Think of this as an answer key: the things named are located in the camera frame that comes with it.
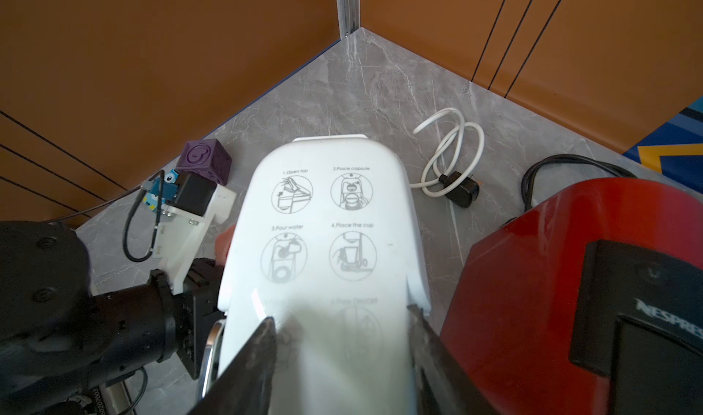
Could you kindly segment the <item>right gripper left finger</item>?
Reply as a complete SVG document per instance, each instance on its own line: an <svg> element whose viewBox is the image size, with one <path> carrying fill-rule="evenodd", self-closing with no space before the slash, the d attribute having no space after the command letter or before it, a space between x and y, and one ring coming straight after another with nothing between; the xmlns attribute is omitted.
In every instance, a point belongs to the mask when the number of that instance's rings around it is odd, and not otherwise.
<svg viewBox="0 0 703 415"><path fill-rule="evenodd" d="M199 400L192 414L267 414L276 369L276 325L265 318L225 365L221 360L226 321L217 321L206 339L199 378Z"/></svg>

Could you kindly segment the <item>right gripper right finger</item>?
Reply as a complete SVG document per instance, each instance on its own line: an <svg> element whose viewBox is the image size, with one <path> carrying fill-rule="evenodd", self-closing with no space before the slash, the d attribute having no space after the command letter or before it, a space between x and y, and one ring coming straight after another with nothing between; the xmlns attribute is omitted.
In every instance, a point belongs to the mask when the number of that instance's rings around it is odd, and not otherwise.
<svg viewBox="0 0 703 415"><path fill-rule="evenodd" d="M419 414L495 414L433 331L417 305L408 306L409 353Z"/></svg>

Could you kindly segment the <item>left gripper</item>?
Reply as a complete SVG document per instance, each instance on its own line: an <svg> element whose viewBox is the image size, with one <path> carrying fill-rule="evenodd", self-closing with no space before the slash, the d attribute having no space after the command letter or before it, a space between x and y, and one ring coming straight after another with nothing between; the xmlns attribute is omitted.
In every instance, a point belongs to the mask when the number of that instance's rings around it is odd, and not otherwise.
<svg viewBox="0 0 703 415"><path fill-rule="evenodd" d="M61 225L1 225L1 411L34 414L178 356L199 378L206 339L223 318L223 268L199 258L184 290L166 273L107 294L90 290L90 257Z"/></svg>

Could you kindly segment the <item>white coffee machine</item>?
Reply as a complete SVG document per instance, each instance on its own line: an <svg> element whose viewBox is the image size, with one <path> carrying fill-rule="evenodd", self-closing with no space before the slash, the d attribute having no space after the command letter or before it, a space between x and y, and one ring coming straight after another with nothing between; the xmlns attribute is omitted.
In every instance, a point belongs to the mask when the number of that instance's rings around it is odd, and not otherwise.
<svg viewBox="0 0 703 415"><path fill-rule="evenodd" d="M364 135L299 138L257 166L224 267L221 360L267 317L267 414L413 414L408 306L431 307L406 170Z"/></svg>

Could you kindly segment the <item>red Nespresso coffee machine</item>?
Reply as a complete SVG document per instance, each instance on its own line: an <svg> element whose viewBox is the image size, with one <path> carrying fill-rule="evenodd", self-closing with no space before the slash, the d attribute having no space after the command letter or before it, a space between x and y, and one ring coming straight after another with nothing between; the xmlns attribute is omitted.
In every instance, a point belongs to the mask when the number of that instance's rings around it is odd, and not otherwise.
<svg viewBox="0 0 703 415"><path fill-rule="evenodd" d="M440 337L488 413L701 413L701 202L573 184L472 246Z"/></svg>

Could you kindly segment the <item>pink striped towel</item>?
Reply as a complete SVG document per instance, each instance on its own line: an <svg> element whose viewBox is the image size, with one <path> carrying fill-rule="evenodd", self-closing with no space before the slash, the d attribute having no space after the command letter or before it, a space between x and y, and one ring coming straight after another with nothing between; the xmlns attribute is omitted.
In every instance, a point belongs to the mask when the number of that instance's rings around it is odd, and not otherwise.
<svg viewBox="0 0 703 415"><path fill-rule="evenodd" d="M218 266L224 267L226 264L235 229L236 225L232 225L215 239L215 263Z"/></svg>

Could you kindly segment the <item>blue owl figure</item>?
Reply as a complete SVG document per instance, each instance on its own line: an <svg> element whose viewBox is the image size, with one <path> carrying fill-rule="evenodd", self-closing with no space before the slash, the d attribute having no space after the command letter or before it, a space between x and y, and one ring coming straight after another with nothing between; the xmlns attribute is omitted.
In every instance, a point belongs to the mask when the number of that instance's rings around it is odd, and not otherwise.
<svg viewBox="0 0 703 415"><path fill-rule="evenodd" d="M164 205L173 201L179 191L178 178L179 173L175 169L171 169L168 172L158 172L148 186L148 191L143 197L143 203L151 211L154 211L158 203Z"/></svg>

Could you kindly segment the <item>purple square card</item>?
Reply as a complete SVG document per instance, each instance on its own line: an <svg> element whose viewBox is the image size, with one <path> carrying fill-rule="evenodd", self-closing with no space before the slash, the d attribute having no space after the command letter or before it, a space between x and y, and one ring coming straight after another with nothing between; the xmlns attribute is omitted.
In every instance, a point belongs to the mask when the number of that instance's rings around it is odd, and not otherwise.
<svg viewBox="0 0 703 415"><path fill-rule="evenodd" d="M175 169L195 173L226 186L232 167L232 157L216 139L185 143Z"/></svg>

